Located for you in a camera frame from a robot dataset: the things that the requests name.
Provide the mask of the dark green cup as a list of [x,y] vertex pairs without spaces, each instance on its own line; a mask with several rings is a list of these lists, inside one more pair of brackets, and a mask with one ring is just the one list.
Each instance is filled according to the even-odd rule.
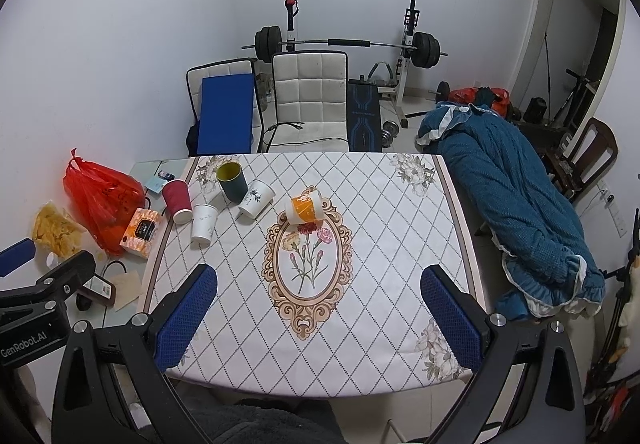
[[247,193],[246,179],[242,166],[237,161],[227,161],[216,171],[216,178],[226,197],[239,204]]

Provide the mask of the plain white paper cup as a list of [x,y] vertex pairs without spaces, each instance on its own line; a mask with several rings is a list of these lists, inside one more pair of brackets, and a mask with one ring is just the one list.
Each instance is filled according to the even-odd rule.
[[193,207],[192,244],[208,246],[213,241],[218,216],[219,210],[211,204],[197,204]]

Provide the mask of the red paper cup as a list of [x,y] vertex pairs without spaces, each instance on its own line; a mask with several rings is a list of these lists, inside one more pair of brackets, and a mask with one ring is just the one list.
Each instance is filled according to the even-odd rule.
[[192,221],[193,211],[189,187],[183,180],[172,180],[162,190],[167,214],[176,225],[188,224]]

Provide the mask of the white cup with plant print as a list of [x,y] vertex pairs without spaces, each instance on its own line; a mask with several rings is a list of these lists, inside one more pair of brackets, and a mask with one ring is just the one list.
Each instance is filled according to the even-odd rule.
[[247,193],[239,204],[239,210],[244,216],[256,220],[275,196],[270,185],[256,178],[247,186]]

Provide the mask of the orange white paper cup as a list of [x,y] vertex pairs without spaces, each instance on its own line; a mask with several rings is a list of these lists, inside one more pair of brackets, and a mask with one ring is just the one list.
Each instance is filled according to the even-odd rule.
[[285,216],[291,225],[321,222],[324,211],[320,192],[309,186],[300,195],[285,201]]

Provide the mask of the yellow snack bag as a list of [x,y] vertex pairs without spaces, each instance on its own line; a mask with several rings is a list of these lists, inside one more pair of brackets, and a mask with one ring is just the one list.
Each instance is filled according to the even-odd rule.
[[67,259],[81,250],[85,229],[52,201],[38,211],[32,226],[32,240],[42,248]]

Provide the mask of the beige paper napkin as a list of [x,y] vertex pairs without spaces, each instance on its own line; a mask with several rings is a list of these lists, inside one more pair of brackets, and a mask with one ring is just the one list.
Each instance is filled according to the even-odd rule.
[[120,311],[140,296],[141,278],[136,271],[114,275],[108,281],[115,287],[115,311]]

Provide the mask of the dark brown bottle with label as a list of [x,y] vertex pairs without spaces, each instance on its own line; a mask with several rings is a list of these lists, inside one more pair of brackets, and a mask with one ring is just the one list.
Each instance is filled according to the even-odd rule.
[[97,303],[111,308],[115,304],[115,286],[99,275],[93,275],[88,282],[85,282],[77,290],[78,297],[84,298],[91,303]]

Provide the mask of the orange tissue box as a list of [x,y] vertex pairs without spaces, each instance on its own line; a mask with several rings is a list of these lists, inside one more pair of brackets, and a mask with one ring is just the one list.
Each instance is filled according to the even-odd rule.
[[160,224],[162,224],[160,212],[137,208],[120,238],[120,248],[138,258],[148,260]]

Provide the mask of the blue quilted blanket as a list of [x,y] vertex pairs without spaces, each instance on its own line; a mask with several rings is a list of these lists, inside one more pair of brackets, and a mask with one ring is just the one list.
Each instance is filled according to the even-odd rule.
[[500,314],[526,320],[600,311],[605,279],[582,223],[516,126],[486,107],[439,103],[424,115],[416,147],[444,158],[488,225],[511,285],[496,302]]

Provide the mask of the red plastic bag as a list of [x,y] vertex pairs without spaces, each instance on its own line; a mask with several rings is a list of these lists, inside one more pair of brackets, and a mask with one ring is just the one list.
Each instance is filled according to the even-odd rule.
[[144,206],[142,185],[128,174],[77,156],[73,149],[63,187],[78,221],[98,246],[111,256],[121,256],[122,236],[136,211]]

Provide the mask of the black fleece clothing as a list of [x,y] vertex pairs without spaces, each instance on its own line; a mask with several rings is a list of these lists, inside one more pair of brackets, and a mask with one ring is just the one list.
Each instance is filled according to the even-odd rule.
[[184,394],[186,409],[212,443],[345,443],[331,404],[246,398],[222,404],[212,394]]

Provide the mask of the small card with phone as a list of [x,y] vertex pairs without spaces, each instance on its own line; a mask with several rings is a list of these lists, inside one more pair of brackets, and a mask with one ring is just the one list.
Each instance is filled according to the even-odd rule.
[[158,170],[146,180],[144,187],[148,192],[160,195],[165,185],[173,181],[175,178],[175,175],[170,172]]

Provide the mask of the floral diamond pattern tablecloth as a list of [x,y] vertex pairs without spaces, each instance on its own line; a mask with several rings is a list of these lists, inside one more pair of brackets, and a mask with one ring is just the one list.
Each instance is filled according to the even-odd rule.
[[[216,299],[172,374],[258,394],[337,398],[464,378],[425,306],[424,268],[439,265],[483,297],[458,194],[439,156],[285,152],[240,157],[249,181],[276,196],[256,220],[224,196],[221,158],[195,158],[183,179],[194,204],[219,210],[213,241],[170,224],[150,257],[145,311],[198,264],[217,273]],[[324,219],[291,225],[285,201],[314,186]]]

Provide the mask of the dark wooden chair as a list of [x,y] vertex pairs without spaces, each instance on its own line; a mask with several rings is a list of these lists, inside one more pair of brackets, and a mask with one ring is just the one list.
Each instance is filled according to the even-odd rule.
[[547,149],[544,162],[552,183],[574,204],[611,169],[619,152],[612,129],[591,117],[568,155]]

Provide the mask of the chair with blue cushion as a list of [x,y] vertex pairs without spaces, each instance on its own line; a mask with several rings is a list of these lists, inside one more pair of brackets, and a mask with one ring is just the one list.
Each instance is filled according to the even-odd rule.
[[264,120],[254,58],[196,66],[186,72],[194,125],[186,134],[190,157],[260,151]]

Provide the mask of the red bag on floor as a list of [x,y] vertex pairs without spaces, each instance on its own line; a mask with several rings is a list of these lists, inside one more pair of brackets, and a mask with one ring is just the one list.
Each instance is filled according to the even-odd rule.
[[506,118],[511,105],[510,95],[506,89],[490,88],[489,86],[468,86],[467,88],[451,90],[448,95],[450,102],[458,104],[474,104],[477,107],[486,106]]

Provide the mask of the black blue exercise mat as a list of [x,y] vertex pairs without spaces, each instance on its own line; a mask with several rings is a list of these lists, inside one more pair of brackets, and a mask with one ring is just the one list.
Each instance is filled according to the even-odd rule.
[[347,138],[351,152],[380,152],[382,122],[378,87],[349,79],[346,94]]

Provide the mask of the white quilted chair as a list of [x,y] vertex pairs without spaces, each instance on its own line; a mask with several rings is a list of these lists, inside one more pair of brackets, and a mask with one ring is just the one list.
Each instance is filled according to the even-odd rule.
[[265,133],[268,152],[347,152],[347,54],[280,53],[271,68],[276,123]]

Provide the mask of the barbell with black plates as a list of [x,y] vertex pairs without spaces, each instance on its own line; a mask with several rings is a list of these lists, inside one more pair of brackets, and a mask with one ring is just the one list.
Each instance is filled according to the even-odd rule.
[[442,57],[448,56],[447,53],[442,52],[439,40],[426,32],[416,32],[412,36],[411,44],[335,38],[285,41],[282,38],[282,31],[279,26],[262,27],[254,35],[254,42],[249,45],[243,45],[242,50],[254,50],[258,60],[264,63],[271,63],[273,56],[282,52],[285,48],[296,48],[297,45],[307,44],[344,46],[344,48],[397,48],[401,57],[408,58],[414,66],[423,69],[435,67]]

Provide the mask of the white barbell rack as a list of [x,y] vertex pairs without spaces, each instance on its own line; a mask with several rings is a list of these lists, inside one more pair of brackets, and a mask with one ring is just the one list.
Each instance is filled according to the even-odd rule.
[[[297,0],[284,0],[284,7],[286,11],[286,33],[285,41],[298,40],[295,30],[295,17],[299,12],[299,5]],[[410,0],[408,8],[406,8],[404,15],[404,22],[402,23],[402,33],[400,43],[411,44],[412,36],[416,33],[416,27],[420,17],[420,11],[416,8],[416,0]],[[294,52],[296,48],[285,48],[283,52]],[[392,82],[387,86],[380,86],[378,92],[386,100],[392,102],[393,111],[399,121],[400,126],[403,129],[408,128],[408,118],[406,117],[404,108],[404,96],[408,79],[408,69],[410,60],[400,56],[396,62],[396,68],[392,70]]]

